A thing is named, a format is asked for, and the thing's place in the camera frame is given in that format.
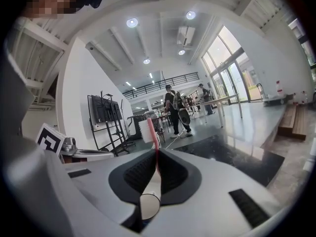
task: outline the table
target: table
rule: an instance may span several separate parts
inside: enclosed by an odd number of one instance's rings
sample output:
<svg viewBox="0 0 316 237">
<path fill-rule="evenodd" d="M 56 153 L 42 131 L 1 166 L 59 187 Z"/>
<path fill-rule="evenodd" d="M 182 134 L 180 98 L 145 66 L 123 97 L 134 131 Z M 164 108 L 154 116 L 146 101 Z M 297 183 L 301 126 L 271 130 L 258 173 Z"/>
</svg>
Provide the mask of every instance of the table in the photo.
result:
<svg viewBox="0 0 316 237">
<path fill-rule="evenodd" d="M 238 93 L 234 94 L 234 95 L 231 95 L 231 96 L 227 96 L 227 97 L 222 97 L 222 98 L 218 98 L 218 99 L 215 99 L 215 100 L 211 100 L 211 101 L 208 101 L 208 102 L 205 102 L 205 103 L 195 104 L 195 105 L 192 105 L 190 107 L 216 104 L 217 105 L 217 110 L 218 110 L 219 121 L 221 123 L 221 127 L 224 127 L 224 125 L 223 125 L 223 118 L 222 118 L 222 112 L 223 112 L 223 117 L 225 116 L 225 112 L 224 112 L 224 109 L 222 108 L 222 102 L 224 102 L 224 101 L 226 101 L 226 100 L 228 100 L 230 98 L 234 98 L 234 97 L 237 98 L 238 105 L 239 105 L 240 117 L 242 118 L 242 109 L 241 109 L 240 98 L 239 98 L 239 94 Z"/>
</svg>

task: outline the ceiling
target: ceiling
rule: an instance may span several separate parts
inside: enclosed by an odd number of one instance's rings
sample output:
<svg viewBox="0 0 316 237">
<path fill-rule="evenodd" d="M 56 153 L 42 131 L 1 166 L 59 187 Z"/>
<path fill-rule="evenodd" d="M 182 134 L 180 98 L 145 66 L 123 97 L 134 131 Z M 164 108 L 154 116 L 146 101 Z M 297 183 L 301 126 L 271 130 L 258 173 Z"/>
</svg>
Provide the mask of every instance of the ceiling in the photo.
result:
<svg viewBox="0 0 316 237">
<path fill-rule="evenodd" d="M 204 3 L 212 4 L 211 13 L 205 10 Z M 185 17 L 188 6 L 196 9 L 197 16 L 193 20 Z M 137 17 L 139 26 L 128 28 L 117 20 L 115 16 L 122 12 L 126 20 Z M 230 17 L 263 34 L 274 20 L 293 17 L 282 0 L 103 0 L 99 8 L 85 6 L 76 14 L 19 19 L 8 36 L 8 48 L 30 80 L 28 87 L 37 97 L 35 104 L 43 104 L 53 102 L 47 92 L 58 75 L 58 61 L 80 30 L 88 50 L 92 46 L 98 47 L 99 50 L 90 50 L 92 55 L 109 78 L 116 80 L 119 89 L 125 91 L 125 81 L 117 79 L 121 75 L 135 75 L 130 76 L 132 85 L 140 86 L 148 81 L 150 72 L 163 70 L 163 59 L 172 57 L 191 64 L 202 52 L 203 45 L 210 45 L 210 38 L 205 38 L 205 34 L 216 34 L 213 33 L 215 18 L 221 16 Z M 176 38 L 178 27 L 182 25 L 192 26 L 196 31 L 192 45 L 185 55 L 179 56 L 181 47 Z M 147 57 L 151 59 L 149 66 L 142 63 Z"/>
</svg>

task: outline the ceiling light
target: ceiling light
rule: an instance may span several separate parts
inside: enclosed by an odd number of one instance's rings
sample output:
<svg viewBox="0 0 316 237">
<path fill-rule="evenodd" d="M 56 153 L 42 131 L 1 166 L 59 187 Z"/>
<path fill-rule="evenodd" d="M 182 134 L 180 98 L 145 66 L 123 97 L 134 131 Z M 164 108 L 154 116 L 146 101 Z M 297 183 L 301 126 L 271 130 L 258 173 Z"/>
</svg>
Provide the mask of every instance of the ceiling light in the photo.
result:
<svg viewBox="0 0 316 237">
<path fill-rule="evenodd" d="M 133 28 L 138 25 L 138 20 L 136 18 L 131 18 L 126 22 L 127 26 Z"/>
<path fill-rule="evenodd" d="M 194 19 L 196 17 L 196 13 L 194 11 L 189 11 L 187 13 L 187 19 Z"/>
</svg>

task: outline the glass railing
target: glass railing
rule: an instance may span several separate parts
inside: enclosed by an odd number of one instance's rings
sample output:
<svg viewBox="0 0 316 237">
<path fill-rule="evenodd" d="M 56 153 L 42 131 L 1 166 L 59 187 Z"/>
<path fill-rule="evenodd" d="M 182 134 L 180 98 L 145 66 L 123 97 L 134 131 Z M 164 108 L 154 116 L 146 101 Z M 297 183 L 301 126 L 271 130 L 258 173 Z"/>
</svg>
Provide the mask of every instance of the glass railing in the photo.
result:
<svg viewBox="0 0 316 237">
<path fill-rule="evenodd" d="M 198 73 L 194 72 L 194 73 L 190 73 L 190 74 L 186 74 L 186 75 L 182 75 L 182 76 L 178 76 L 178 77 L 173 77 L 173 78 L 169 78 L 169 79 L 165 79 L 165 80 L 161 80 L 161 81 L 156 81 L 155 83 L 147 84 L 147 85 L 141 86 L 137 89 L 125 92 L 125 93 L 123 93 L 123 95 L 127 100 L 130 100 L 130 99 L 133 99 L 135 97 L 146 95 L 146 94 L 154 92 L 154 91 L 165 89 L 166 85 L 168 85 L 168 84 L 171 86 L 176 86 L 176 85 L 180 85 L 180 84 L 184 84 L 184 83 L 192 82 L 192 81 L 196 81 L 196 80 L 199 80 L 199 77 L 198 77 Z"/>
</svg>

